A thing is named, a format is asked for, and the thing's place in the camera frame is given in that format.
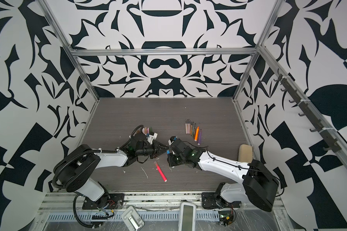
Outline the red pink marker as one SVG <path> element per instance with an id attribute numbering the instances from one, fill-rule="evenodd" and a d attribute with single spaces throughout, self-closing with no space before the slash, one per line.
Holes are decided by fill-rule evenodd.
<path id="1" fill-rule="evenodd" d="M 164 181 L 164 182 L 167 182 L 167 178 L 166 178 L 165 174 L 163 173 L 161 167 L 159 166 L 158 162 L 157 162 L 157 161 L 154 161 L 154 164 L 155 164 L 155 166 L 156 166 L 156 168 L 157 168 L 159 174 L 161 175 L 163 181 Z"/>

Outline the orange marker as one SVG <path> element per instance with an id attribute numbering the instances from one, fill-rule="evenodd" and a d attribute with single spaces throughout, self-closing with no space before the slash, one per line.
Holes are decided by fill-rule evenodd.
<path id="1" fill-rule="evenodd" d="M 199 128 L 199 127 L 196 127 L 195 136 L 194 136 L 194 141 L 197 141 L 197 140 L 198 140 L 199 131 L 200 131 L 200 128 Z"/>

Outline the purple marker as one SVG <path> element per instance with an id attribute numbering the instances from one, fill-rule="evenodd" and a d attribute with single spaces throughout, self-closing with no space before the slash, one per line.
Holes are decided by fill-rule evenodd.
<path id="1" fill-rule="evenodd" d="M 202 129 L 200 129 L 198 133 L 197 145 L 201 144 L 201 137 L 202 137 Z"/>

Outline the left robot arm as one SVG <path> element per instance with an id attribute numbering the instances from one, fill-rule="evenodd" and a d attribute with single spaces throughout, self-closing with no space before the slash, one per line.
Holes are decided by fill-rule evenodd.
<path id="1" fill-rule="evenodd" d="M 77 147 L 54 167 L 52 186 L 84 196 L 93 202 L 105 203 L 109 193 L 91 178 L 95 169 L 128 167 L 139 157 L 154 159 L 166 153 L 169 147 L 157 141 L 157 134 L 137 133 L 116 150 L 92 149 L 86 144 Z"/>

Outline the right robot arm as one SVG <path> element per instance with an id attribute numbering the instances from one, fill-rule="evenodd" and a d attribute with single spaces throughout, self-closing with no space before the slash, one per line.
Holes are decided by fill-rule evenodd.
<path id="1" fill-rule="evenodd" d="M 246 200 L 265 212 L 271 212 L 277 196 L 279 179 L 258 160 L 239 162 L 217 156 L 204 147 L 188 146 L 173 136 L 169 139 L 170 167 L 186 165 L 210 171 L 235 181 L 219 187 L 219 197 L 228 203 Z"/>

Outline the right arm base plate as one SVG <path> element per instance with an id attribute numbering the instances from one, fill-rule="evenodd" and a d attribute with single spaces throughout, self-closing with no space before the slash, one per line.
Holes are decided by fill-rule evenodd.
<path id="1" fill-rule="evenodd" d="M 221 199 L 219 195 L 214 192 L 201 193 L 201 206 L 204 209 L 222 209 L 222 208 L 240 208 L 241 201 L 234 201 L 232 203 L 226 202 Z"/>

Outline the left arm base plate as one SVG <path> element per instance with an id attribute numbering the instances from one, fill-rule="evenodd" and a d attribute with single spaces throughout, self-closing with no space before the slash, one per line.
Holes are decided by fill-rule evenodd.
<path id="1" fill-rule="evenodd" d="M 124 203 L 124 193 L 110 193 L 108 196 L 103 195 L 96 202 L 92 201 L 88 197 L 84 199 L 82 206 L 83 210 L 93 210 L 93 209 L 115 209 L 122 206 Z"/>

